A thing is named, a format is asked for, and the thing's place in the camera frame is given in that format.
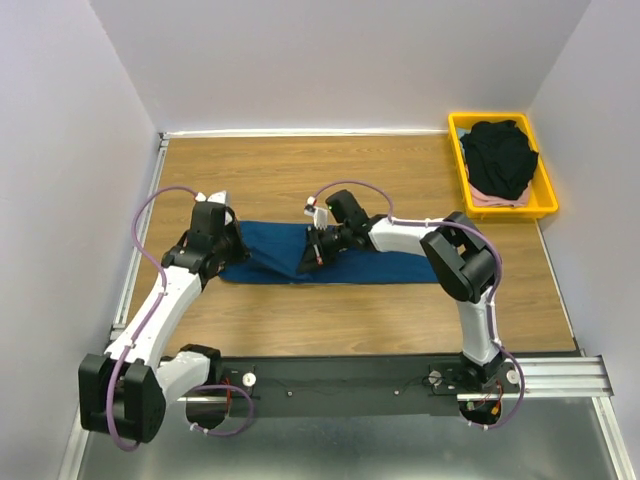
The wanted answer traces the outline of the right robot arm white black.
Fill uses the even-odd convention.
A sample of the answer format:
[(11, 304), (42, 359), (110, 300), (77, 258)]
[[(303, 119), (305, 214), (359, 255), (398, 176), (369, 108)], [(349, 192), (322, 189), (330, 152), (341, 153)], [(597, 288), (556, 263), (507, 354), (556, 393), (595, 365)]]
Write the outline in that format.
[(494, 302), (502, 261), (465, 214), (422, 221), (370, 216), (345, 189), (328, 197), (324, 208), (310, 196), (304, 213), (313, 223), (306, 229), (301, 272), (324, 267), (348, 249), (426, 258), (441, 288), (456, 301), (463, 337), (459, 381), (474, 392), (494, 383), (504, 362)]

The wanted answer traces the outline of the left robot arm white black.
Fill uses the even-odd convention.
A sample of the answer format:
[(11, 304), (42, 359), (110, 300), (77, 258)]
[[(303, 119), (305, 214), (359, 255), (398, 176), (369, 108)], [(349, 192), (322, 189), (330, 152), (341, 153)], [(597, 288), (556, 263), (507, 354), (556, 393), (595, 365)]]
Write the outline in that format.
[(124, 450), (150, 442), (167, 407), (195, 390), (214, 393), (222, 380), (219, 350), (189, 344), (167, 363), (170, 337), (206, 285), (228, 265), (247, 260), (226, 192), (195, 201), (189, 228), (160, 263), (156, 282), (125, 330), (78, 368), (83, 429), (109, 434)]

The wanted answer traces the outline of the blue t shirt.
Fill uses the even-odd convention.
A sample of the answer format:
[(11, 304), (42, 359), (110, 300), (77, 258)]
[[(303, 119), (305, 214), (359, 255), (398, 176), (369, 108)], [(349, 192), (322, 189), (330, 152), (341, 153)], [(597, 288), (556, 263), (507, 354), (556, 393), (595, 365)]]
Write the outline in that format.
[(304, 224), (242, 221), (243, 239), (250, 257), (229, 265), (219, 274), (228, 283), (287, 284), (436, 284), (436, 274), (425, 257), (406, 253), (376, 253), (349, 249), (317, 270), (299, 273), (305, 247)]

